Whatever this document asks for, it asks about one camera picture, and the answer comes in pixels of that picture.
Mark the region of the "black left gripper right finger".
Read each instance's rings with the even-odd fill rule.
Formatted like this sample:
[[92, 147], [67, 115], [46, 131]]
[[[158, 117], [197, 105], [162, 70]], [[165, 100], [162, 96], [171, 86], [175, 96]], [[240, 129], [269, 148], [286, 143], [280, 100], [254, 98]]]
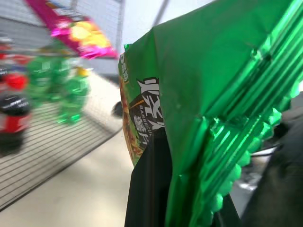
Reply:
[[244, 210], [244, 227], [303, 225], [303, 104], [294, 103], [275, 128], [280, 135], [269, 163]]

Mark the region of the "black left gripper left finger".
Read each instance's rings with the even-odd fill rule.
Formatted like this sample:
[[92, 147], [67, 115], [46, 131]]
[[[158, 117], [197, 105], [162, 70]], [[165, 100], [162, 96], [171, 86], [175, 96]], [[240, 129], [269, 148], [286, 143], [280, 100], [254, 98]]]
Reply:
[[135, 165], [130, 181], [126, 227], [163, 227], [172, 161], [166, 132], [155, 131]]

